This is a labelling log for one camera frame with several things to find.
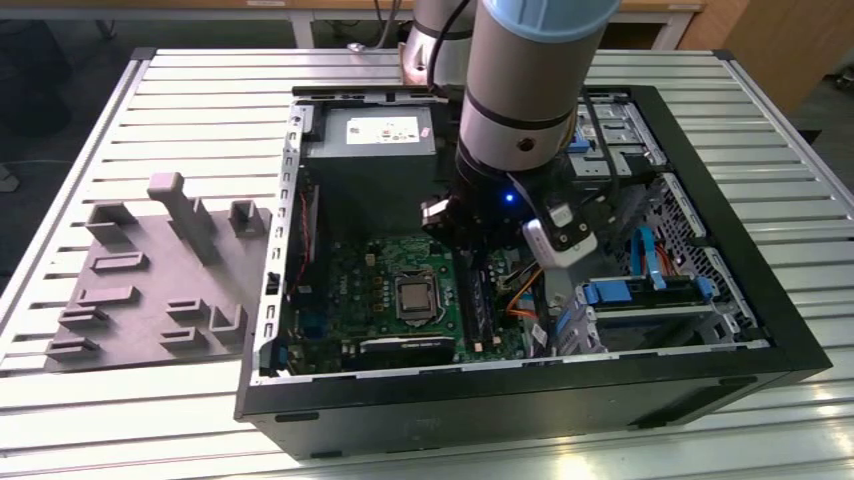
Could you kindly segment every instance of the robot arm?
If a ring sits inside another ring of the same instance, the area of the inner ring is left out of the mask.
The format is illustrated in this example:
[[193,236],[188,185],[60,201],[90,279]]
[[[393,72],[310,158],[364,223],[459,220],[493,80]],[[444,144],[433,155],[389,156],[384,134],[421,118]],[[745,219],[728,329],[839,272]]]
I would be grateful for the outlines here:
[[[584,211],[603,207],[604,197],[585,205],[587,194],[555,185],[563,180],[556,157],[575,132],[577,97],[619,0],[479,3],[459,178],[448,201],[424,205],[424,227],[445,244],[476,249],[480,242],[487,250],[511,246],[521,230],[540,265],[565,267],[596,248]],[[440,62],[445,55],[453,52],[440,51]]]

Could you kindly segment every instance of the white table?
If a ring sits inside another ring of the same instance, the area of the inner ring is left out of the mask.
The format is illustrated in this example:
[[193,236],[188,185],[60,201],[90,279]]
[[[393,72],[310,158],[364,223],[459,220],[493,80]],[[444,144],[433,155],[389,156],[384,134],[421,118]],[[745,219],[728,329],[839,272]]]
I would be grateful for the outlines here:
[[290,87],[399,80],[391,51],[161,50],[129,63],[0,299],[0,476],[850,478],[854,202],[740,67],[705,52],[600,52],[588,83],[659,87],[827,349],[835,366],[807,383],[677,428],[297,465],[232,420],[236,360],[42,372],[92,240],[80,227],[92,202],[122,200],[136,215],[161,214],[145,200],[146,178],[177,170],[208,210],[236,197],[272,207]]
[[[611,23],[657,24],[661,29],[653,50],[675,50],[699,5],[685,5],[668,12],[619,12]],[[288,20],[297,48],[314,48],[310,24],[316,20],[376,20],[373,10],[325,8],[70,8],[8,7],[0,5],[0,18],[33,20],[94,20],[104,36],[112,35],[102,20]],[[397,20],[411,20],[412,11],[403,10]]]

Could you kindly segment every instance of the black case frame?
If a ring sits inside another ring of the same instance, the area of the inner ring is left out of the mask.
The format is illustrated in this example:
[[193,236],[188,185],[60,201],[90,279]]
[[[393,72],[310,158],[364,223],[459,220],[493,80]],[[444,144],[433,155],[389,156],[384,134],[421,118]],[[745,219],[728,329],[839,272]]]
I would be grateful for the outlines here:
[[540,362],[533,368],[448,369],[429,375],[345,376],[250,385],[249,334],[234,418],[256,423],[296,458],[683,424],[751,392],[795,383],[831,367],[656,89],[588,89],[592,95],[613,92],[627,93],[640,111],[700,220],[713,233],[705,241],[723,256],[771,347],[677,356],[627,354],[617,360]]

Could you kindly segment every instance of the black cable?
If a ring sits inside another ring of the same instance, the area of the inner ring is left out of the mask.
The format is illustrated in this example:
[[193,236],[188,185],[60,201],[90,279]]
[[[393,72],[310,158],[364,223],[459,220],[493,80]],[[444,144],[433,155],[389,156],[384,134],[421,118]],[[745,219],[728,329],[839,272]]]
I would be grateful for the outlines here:
[[439,36],[436,37],[436,43],[432,46],[432,52],[429,52],[429,61],[427,62],[427,88],[429,88],[431,92],[439,91],[439,87],[435,82],[435,74],[436,74],[436,60],[439,59],[439,49],[441,48],[441,44],[444,43],[444,37],[447,37],[448,32],[451,31],[451,26],[456,19],[463,14],[463,10],[468,6],[468,2],[471,0],[460,0],[453,13],[448,17],[448,21],[444,22],[441,30],[439,31]]
[[548,300],[545,300],[545,275],[540,275],[531,285],[531,294],[533,296],[533,311],[536,312],[536,323],[547,333],[545,345],[539,356],[547,357],[555,343],[555,322],[548,315]]
[[616,164],[613,163],[613,157],[611,157],[611,152],[608,152],[604,146],[604,134],[601,133],[601,126],[599,125],[599,116],[596,115],[596,109],[593,108],[592,100],[589,100],[589,95],[587,94],[587,89],[581,88],[581,98],[584,99],[584,105],[587,105],[587,114],[589,115],[589,121],[592,123],[592,127],[596,131],[596,140],[599,143],[599,148],[601,149],[601,155],[604,157],[604,163],[608,165],[608,175],[611,177],[611,181],[608,185],[603,186],[596,190],[596,193],[591,195],[581,204],[587,203],[589,200],[599,198],[609,187],[609,191],[605,196],[605,201],[611,205],[616,205],[616,196],[619,195],[619,173],[616,172]]
[[[371,50],[376,50],[383,48],[383,44],[385,43],[385,39],[388,38],[388,32],[391,31],[391,26],[395,23],[395,17],[397,16],[397,10],[400,10],[400,4],[403,0],[392,0],[391,2],[391,11],[388,12],[388,20],[385,20],[385,25],[383,27],[383,33],[380,34],[380,38],[376,41],[376,45],[371,48]],[[379,14],[379,1],[373,0],[373,8],[377,12],[377,18],[381,21],[381,15]]]
[[531,263],[528,263],[524,267],[517,268],[507,275],[507,278],[504,278],[503,282],[504,285],[513,282],[521,275],[531,273],[533,271],[533,268],[536,268],[536,260],[532,260]]

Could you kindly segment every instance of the wire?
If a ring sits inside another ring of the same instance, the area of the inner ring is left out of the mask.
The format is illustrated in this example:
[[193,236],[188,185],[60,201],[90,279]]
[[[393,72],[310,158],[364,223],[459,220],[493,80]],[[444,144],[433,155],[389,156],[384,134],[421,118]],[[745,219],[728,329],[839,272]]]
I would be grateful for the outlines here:
[[543,273],[543,269],[539,268],[536,272],[533,272],[533,274],[531,275],[531,278],[528,278],[527,282],[524,282],[524,285],[521,285],[521,289],[519,289],[519,292],[516,293],[516,295],[512,297],[512,300],[509,300],[509,303],[507,304],[508,312],[512,310],[512,307],[516,305],[516,302],[521,298],[524,291],[531,287],[533,280],[536,280],[536,278],[541,275],[541,273]]
[[[403,0],[392,0],[391,2],[391,11],[388,12],[388,20],[385,20],[385,26],[383,27],[383,34],[379,37],[379,41],[376,42],[376,45],[373,46],[373,48],[371,50],[376,50],[379,48],[383,48],[383,45],[385,44],[385,40],[388,39],[388,32],[391,31],[391,25],[395,23],[395,17],[397,16],[397,10],[400,9],[400,4],[403,3]],[[377,9],[379,12],[379,0],[373,0],[373,7]]]
[[468,6],[468,2],[471,0],[460,0],[453,13],[448,17],[448,21],[444,22],[441,26],[441,30],[439,31],[439,36],[436,37],[436,43],[432,45],[432,51],[429,52],[429,61],[427,62],[427,88],[431,92],[439,91],[439,87],[436,86],[436,60],[439,59],[439,49],[441,48],[441,44],[444,43],[444,37],[448,36],[448,32],[451,31],[451,26],[456,19],[463,14],[463,10]]
[[298,201],[302,204],[302,245],[305,246],[305,253],[302,258],[302,265],[298,267],[298,273],[296,274],[296,279],[293,280],[293,285],[290,285],[290,291],[288,292],[288,296],[293,295],[296,291],[296,287],[298,285],[300,280],[302,279],[302,274],[305,273],[305,267],[308,266],[308,257],[310,255],[309,247],[308,247],[308,203],[305,202],[305,194],[298,192]]
[[507,313],[516,315],[519,317],[527,317],[527,318],[532,318],[532,319],[537,319],[537,316],[533,312],[529,312],[527,310],[507,310]]
[[513,282],[516,280],[516,278],[519,278],[521,275],[531,273],[531,270],[533,270],[533,267],[536,267],[536,260],[532,260],[531,263],[527,264],[527,266],[524,268],[519,268],[515,271],[512,271],[507,277],[503,279],[501,281],[501,285],[507,285],[511,282]]

